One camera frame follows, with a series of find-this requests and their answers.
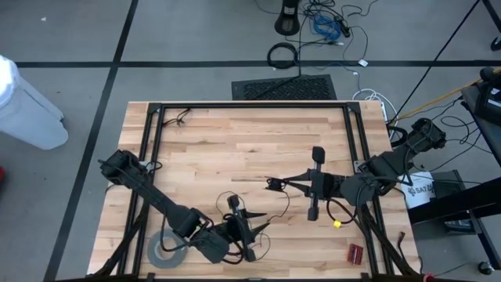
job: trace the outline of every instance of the wooden table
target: wooden table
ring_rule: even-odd
[[[360,105],[370,154],[390,150],[379,103],[364,101]],[[120,149],[135,154],[139,152],[147,107],[147,102],[128,104],[118,146]],[[164,120],[175,118],[181,111],[168,110]],[[287,205],[287,197],[263,190],[266,176],[282,178],[305,172],[313,166],[313,146],[322,146],[326,150],[323,171],[338,175],[353,174],[341,110],[193,109],[185,121],[185,126],[174,124],[163,130],[158,161],[164,167],[157,171],[155,185],[173,201],[198,208],[216,222],[221,220],[216,198],[225,191],[238,193],[250,211],[267,212],[268,217],[280,215]],[[354,118],[351,123],[357,151],[361,152]],[[153,120],[150,142],[155,124]],[[147,160],[150,159],[151,147]],[[155,272],[159,278],[360,278],[361,272],[370,273],[366,248],[362,265],[354,266],[346,262],[349,244],[365,246],[363,235],[355,224],[333,228],[324,203],[320,203],[319,220],[309,222],[306,220],[309,199],[294,188],[287,188],[287,192],[290,195],[287,213],[282,218],[274,218],[265,230],[271,238],[271,247],[263,259],[242,262],[238,266],[210,264],[195,248],[190,248],[185,261],[177,268],[157,269],[149,264],[144,251],[141,277],[148,272]],[[120,186],[106,195],[89,273],[98,270],[120,243],[130,196],[131,191]],[[224,212],[228,211],[225,204],[227,196],[229,194],[217,203]],[[416,245],[402,195],[392,191],[381,197],[380,203],[388,237],[396,245],[398,233],[406,233],[402,249],[409,264],[419,269]],[[347,218],[335,204],[331,205],[331,209],[334,217]],[[161,220],[160,213],[150,208],[145,246],[149,238],[160,230]],[[252,224],[256,226],[265,220],[253,219]],[[380,245],[375,237],[374,241],[379,270],[384,273]],[[263,237],[261,247],[254,249],[256,256],[260,257],[268,245],[269,241]],[[134,248],[133,241],[126,273],[132,269]]]

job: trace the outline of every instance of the yellow cable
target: yellow cable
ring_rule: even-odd
[[[494,70],[494,72],[495,72],[495,73],[498,73],[499,71],[501,71],[501,69],[496,69],[496,70]],[[451,92],[449,92],[449,93],[447,93],[447,94],[445,94],[445,95],[443,95],[443,96],[438,97],[437,99],[434,99],[434,100],[432,100],[432,101],[430,101],[430,102],[428,102],[428,103],[425,103],[423,106],[421,106],[421,107],[417,107],[416,109],[411,110],[409,113],[406,113],[406,114],[401,115],[398,119],[395,119],[395,120],[393,121],[393,123],[395,123],[396,121],[399,121],[399,120],[401,120],[401,119],[404,119],[404,118],[406,118],[406,117],[408,117],[408,116],[410,116],[410,115],[412,115],[412,114],[414,114],[414,113],[416,113],[416,112],[418,112],[418,111],[420,111],[420,110],[424,109],[425,107],[428,107],[428,106],[430,106],[430,105],[432,105],[432,104],[434,104],[434,103],[438,103],[438,102],[440,102],[440,101],[442,101],[442,100],[444,100],[444,99],[447,99],[447,98],[449,98],[450,96],[454,95],[455,93],[458,93],[459,91],[461,91],[461,89],[463,89],[463,88],[465,88],[465,87],[468,87],[468,86],[472,86],[473,84],[475,84],[475,83],[477,83],[477,82],[479,82],[479,81],[480,81],[480,79],[478,79],[478,80],[476,80],[476,81],[474,81],[474,82],[472,82],[472,83],[470,83],[470,84],[467,84],[467,85],[465,85],[465,86],[463,86],[463,87],[461,87],[461,88],[454,89],[454,90],[452,90]]]

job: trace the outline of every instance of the white trash can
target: white trash can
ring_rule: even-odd
[[[43,150],[68,140],[63,113],[25,81],[16,64],[0,56],[0,131]]]

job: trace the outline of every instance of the red object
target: red object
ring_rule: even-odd
[[[362,247],[357,246],[355,244],[350,244],[350,248],[348,250],[348,262],[351,262],[352,265],[362,264],[362,253],[363,253]]]

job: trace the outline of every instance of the tape roll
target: tape roll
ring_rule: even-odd
[[[184,242],[170,229],[164,230],[164,238],[174,239],[177,246],[184,244]],[[182,263],[187,252],[188,247],[185,247],[177,251],[173,251],[173,255],[170,258],[162,258],[160,254],[165,252],[162,251],[162,248],[160,247],[160,231],[158,231],[151,237],[150,242],[148,243],[147,255],[153,266],[159,269],[172,269]]]

